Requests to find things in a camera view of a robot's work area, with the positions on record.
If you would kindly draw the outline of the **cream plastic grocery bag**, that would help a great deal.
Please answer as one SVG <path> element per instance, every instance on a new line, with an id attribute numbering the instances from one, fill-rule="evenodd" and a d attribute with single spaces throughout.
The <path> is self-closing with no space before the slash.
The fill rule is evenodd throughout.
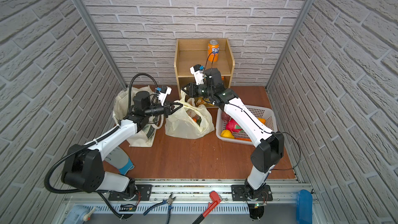
<path id="1" fill-rule="evenodd" d="M 180 91 L 181 99 L 175 102 L 183 104 L 183 107 L 170 115 L 165 122 L 165 134 L 181 139 L 199 139 L 215 130 L 212 116 L 204 105 L 196 107 L 194 98 L 186 101 L 187 94 Z M 192 117 L 200 116 L 201 123 L 197 124 Z"/>

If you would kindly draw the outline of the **orange carrot toy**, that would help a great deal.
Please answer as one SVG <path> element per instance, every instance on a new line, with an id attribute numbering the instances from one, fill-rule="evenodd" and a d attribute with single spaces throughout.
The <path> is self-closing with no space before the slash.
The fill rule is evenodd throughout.
<path id="1" fill-rule="evenodd" d="M 201 117 L 200 117 L 200 116 L 192 117 L 192 119 L 193 119 L 193 121 L 196 122 L 197 124 L 200 124 L 200 123 L 201 123 Z"/>

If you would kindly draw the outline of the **yellow chips bag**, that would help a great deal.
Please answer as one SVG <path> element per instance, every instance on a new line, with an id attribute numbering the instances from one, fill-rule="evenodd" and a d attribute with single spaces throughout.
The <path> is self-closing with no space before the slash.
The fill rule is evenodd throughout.
<path id="1" fill-rule="evenodd" d="M 198 97 L 197 101 L 195 102 L 196 107 L 200 105 L 204 105 L 205 107 L 213 106 L 212 103 L 208 99 L 204 99 L 203 97 Z"/>

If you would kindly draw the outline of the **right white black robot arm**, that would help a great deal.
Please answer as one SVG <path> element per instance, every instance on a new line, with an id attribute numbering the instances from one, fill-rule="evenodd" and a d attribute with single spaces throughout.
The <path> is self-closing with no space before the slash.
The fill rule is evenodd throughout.
<path id="1" fill-rule="evenodd" d="M 190 97 L 203 97 L 208 103 L 220 108 L 243 129 L 254 147 L 250 159 L 253 164 L 250 175 L 245 180 L 246 197 L 256 199 L 265 190 L 266 179 L 271 170 L 284 156 L 284 136 L 273 132 L 255 117 L 245 106 L 239 96 L 224 86 L 221 73 L 217 68 L 205 69 L 197 64 L 190 68 L 195 78 L 182 91 Z"/>

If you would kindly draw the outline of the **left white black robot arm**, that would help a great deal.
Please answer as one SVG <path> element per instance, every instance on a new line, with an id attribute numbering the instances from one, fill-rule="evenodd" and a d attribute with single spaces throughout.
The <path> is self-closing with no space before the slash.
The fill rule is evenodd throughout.
<path id="1" fill-rule="evenodd" d="M 157 88 L 154 95 L 139 91 L 130 98 L 126 116 L 113 129 L 85 145 L 74 145 L 65 158 L 61 181 L 87 193 L 115 191 L 131 199 L 136 195 L 135 181 L 120 174 L 105 172 L 103 161 L 126 139 L 136 135 L 150 117 L 167 117 L 182 108 L 180 103 L 166 102 L 170 87 Z"/>

